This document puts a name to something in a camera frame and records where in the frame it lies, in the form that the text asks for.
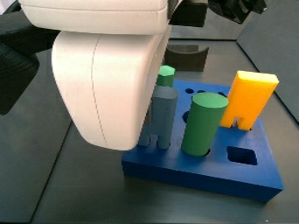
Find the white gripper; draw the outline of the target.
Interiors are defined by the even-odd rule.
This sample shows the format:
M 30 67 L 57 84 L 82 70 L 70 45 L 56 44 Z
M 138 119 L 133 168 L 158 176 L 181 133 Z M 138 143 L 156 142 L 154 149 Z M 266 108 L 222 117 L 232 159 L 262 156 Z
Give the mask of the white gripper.
M 168 31 L 149 36 L 58 34 L 53 78 L 88 143 L 118 151 L 136 146 L 168 38 Z

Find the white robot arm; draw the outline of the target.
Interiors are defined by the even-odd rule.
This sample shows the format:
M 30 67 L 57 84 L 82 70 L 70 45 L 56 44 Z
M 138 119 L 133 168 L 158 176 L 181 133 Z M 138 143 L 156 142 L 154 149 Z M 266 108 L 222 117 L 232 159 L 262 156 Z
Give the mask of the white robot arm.
M 181 1 L 19 0 L 32 24 L 60 32 L 53 78 L 78 133 L 96 146 L 136 146 Z

